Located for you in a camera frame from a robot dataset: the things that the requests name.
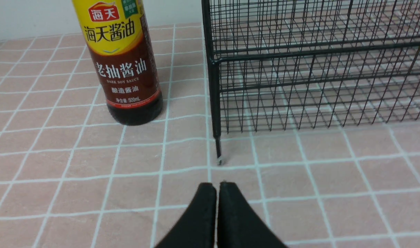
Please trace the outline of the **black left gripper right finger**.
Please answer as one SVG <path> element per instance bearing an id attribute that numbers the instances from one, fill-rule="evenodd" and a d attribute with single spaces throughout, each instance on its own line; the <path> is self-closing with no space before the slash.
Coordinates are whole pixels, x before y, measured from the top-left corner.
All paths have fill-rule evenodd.
<path id="1" fill-rule="evenodd" d="M 217 221 L 219 248 L 286 248 L 248 204 L 234 182 L 221 182 Z"/>

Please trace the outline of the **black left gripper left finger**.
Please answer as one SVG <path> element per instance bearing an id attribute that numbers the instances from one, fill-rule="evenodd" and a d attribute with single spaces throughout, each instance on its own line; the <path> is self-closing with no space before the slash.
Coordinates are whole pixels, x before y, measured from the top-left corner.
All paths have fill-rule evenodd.
<path id="1" fill-rule="evenodd" d="M 157 248 L 213 248 L 215 244 L 217 191 L 211 183 L 200 183 L 197 191 Z"/>

